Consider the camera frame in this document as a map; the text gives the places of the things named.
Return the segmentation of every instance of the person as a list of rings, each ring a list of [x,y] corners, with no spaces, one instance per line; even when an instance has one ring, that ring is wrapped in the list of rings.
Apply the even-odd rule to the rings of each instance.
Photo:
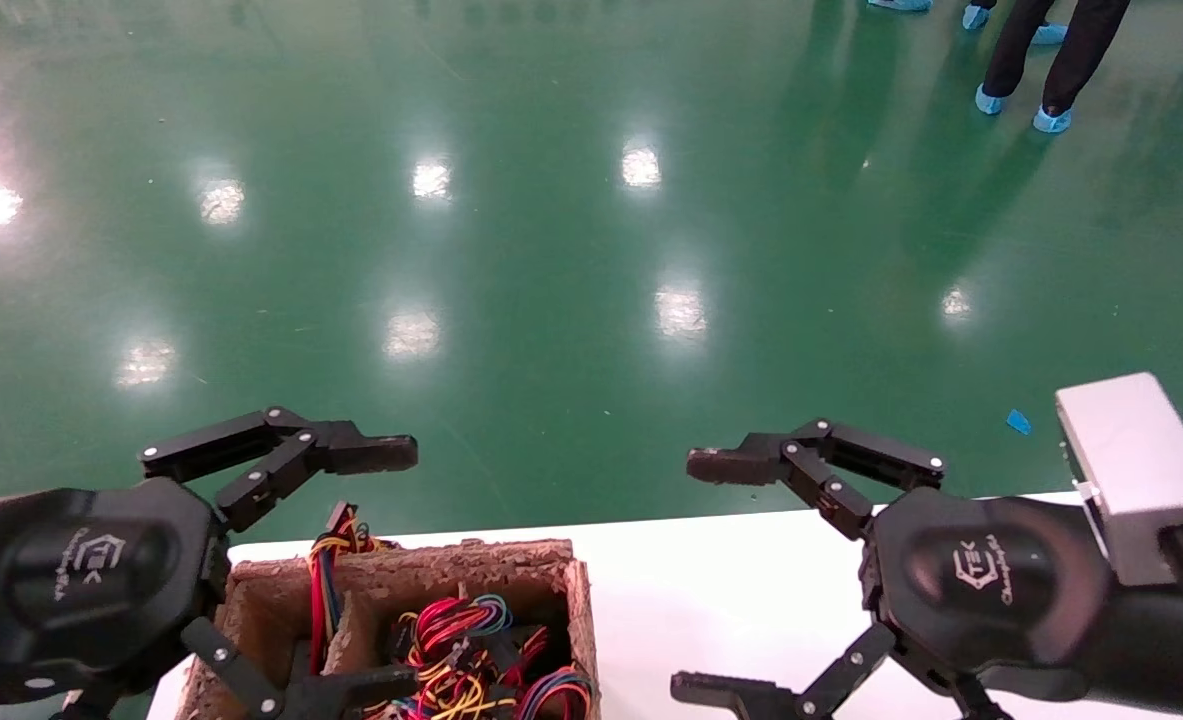
[[[961,24],[970,32],[985,27],[996,2],[997,0],[970,0],[965,5],[965,17]],[[903,13],[924,13],[933,8],[933,0],[866,0],[866,4],[878,8],[900,9]],[[1035,31],[1032,45],[1059,45],[1066,35],[1067,26],[1045,20]]]
[[[1001,113],[1004,100],[1017,90],[1026,64],[1026,47],[1045,25],[1053,0],[1016,0],[1013,13],[995,41],[987,77],[974,95],[974,104],[988,115]],[[1040,132],[1065,132],[1071,127],[1075,98],[1093,77],[1107,47],[1116,39],[1129,0],[1079,0],[1071,15],[1062,47],[1045,78],[1045,96],[1032,124]]]
[[[959,24],[969,32],[987,27],[987,20],[990,19],[990,12],[995,9],[996,2],[997,0],[970,0],[970,4],[965,5],[965,17],[961,18]],[[1042,19],[1035,35],[1032,37],[1032,45],[1062,45],[1066,35],[1067,26]]]

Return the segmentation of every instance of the white table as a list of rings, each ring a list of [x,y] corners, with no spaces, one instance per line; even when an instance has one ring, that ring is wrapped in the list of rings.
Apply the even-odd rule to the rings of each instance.
[[[1037,497],[1079,502],[1075,493]],[[728,711],[678,703],[670,675],[696,670],[772,680],[802,692],[870,625],[856,583],[860,544],[809,510],[395,537],[405,547],[573,539],[592,576],[592,610],[605,720],[732,720]],[[304,556],[310,541],[244,544],[232,562]],[[185,681],[175,667],[148,720],[174,720]],[[1017,720],[1143,720],[1158,712],[1077,702],[1043,703],[994,693]],[[838,713],[838,720],[951,720],[956,706],[894,662]]]

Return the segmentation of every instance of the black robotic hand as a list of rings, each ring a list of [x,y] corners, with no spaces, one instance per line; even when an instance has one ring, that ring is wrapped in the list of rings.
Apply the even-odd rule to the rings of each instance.
[[[833,465],[905,495],[874,514]],[[742,720],[829,720],[892,657],[965,720],[1010,716],[985,688],[1183,714],[1183,589],[1118,583],[1080,507],[948,497],[944,473],[938,456],[823,419],[690,452],[692,478],[786,484],[864,543],[856,575],[873,625],[806,692],[677,673],[672,698]]]
[[[258,458],[213,506],[185,487]],[[105,716],[123,694],[151,688],[189,651],[220,642],[211,620],[224,601],[230,532],[321,471],[405,471],[418,454],[409,436],[367,437],[350,421],[270,407],[147,447],[138,460],[146,480],[129,489],[0,498],[0,705],[79,689],[64,716]],[[231,662],[216,662],[216,674],[243,700],[247,688],[261,694],[248,709],[263,719],[332,720],[348,698],[414,689],[403,667],[279,689],[234,647],[224,656]]]

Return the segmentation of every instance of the cardboard box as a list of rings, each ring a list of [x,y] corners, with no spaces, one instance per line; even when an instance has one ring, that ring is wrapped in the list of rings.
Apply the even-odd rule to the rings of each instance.
[[[586,564],[573,556],[571,541],[464,541],[455,546],[387,550],[349,554],[336,562],[334,584],[345,609],[329,647],[325,674],[379,664],[379,643],[403,611],[466,592],[498,593],[517,624],[550,625],[595,680],[595,625]],[[216,628],[261,667],[272,683],[287,683],[295,647],[311,635],[311,575],[308,562],[243,562],[231,570],[226,605]],[[176,720],[239,720],[247,716],[225,685],[195,662],[179,703]],[[599,701],[588,720],[600,720]]]

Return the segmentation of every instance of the blue debris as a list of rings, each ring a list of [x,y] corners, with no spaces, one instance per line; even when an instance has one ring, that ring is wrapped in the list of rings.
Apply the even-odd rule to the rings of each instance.
[[[1008,420],[1006,422],[1008,423],[1008,427],[1024,434],[1024,436],[1029,436],[1029,434],[1032,434],[1030,420],[1027,420],[1026,415],[1022,415],[1017,410],[1009,410]]]

